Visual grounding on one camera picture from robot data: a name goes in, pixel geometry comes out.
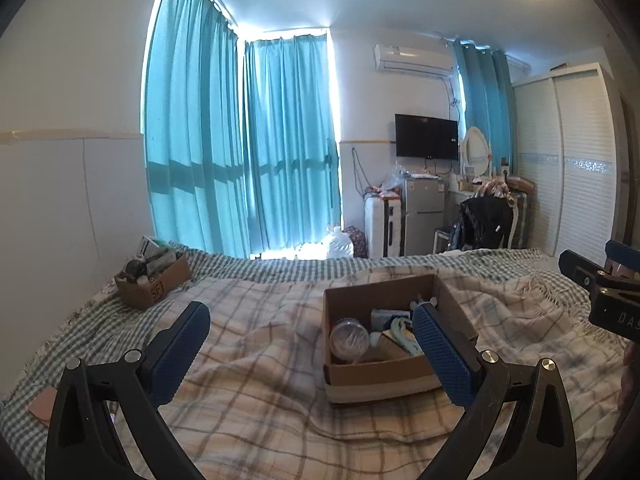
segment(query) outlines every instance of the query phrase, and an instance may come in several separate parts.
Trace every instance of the air conditioner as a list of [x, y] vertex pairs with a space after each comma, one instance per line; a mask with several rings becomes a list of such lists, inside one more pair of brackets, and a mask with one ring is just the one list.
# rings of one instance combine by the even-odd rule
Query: air conditioner
[[437, 77], [453, 76], [453, 56], [407, 48], [377, 44], [375, 48], [377, 70], [397, 70]]

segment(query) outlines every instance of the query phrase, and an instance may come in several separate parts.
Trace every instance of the green checkered bedsheet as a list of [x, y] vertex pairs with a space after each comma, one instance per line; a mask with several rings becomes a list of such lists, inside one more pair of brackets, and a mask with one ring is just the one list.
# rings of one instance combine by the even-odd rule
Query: green checkered bedsheet
[[[139, 312], [125, 306], [109, 289], [90, 300], [38, 350], [25, 366], [16, 387], [0, 404], [0, 432], [36, 479], [44, 478], [47, 430], [28, 412], [31, 401], [49, 385], [57, 386], [66, 361], [72, 356], [87, 364], [119, 359], [131, 348], [143, 348], [156, 322], [167, 311], [176, 294], [206, 277], [238, 278], [257, 283], [333, 280], [364, 269], [389, 266], [445, 267], [477, 278], [506, 282], [536, 270], [548, 259], [539, 250], [480, 250], [458, 256], [442, 254], [375, 260], [350, 258], [309, 261], [249, 261], [220, 254], [207, 254], [183, 246], [190, 263], [192, 280], [165, 300]], [[559, 288], [567, 290], [576, 303], [586, 304], [584, 291], [556, 272], [545, 272]]]

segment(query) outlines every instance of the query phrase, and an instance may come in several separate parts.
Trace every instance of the teal curtain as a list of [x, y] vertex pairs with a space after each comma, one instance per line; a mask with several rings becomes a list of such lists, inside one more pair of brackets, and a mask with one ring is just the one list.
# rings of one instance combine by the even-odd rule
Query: teal curtain
[[248, 256], [236, 35], [210, 0], [162, 0], [143, 103], [156, 234]]
[[466, 127], [476, 126], [484, 133], [491, 145], [493, 166], [499, 169], [501, 159], [506, 158], [515, 171], [515, 100], [505, 53], [459, 40], [454, 51], [465, 88]]
[[247, 44], [244, 117], [251, 252], [319, 242], [340, 223], [327, 36]]

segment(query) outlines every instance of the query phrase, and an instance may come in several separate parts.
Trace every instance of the oval mirror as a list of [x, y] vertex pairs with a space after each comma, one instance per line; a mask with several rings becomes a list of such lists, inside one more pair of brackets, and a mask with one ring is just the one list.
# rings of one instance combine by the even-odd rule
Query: oval mirror
[[473, 168], [474, 175], [479, 176], [489, 168], [491, 150], [484, 134], [475, 126], [468, 129], [462, 142], [462, 161], [465, 166]]

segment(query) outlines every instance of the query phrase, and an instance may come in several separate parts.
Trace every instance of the tv screen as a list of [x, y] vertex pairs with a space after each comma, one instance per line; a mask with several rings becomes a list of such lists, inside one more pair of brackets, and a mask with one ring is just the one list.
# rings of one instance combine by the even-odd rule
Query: tv screen
[[396, 114], [396, 156], [458, 160], [458, 123]]

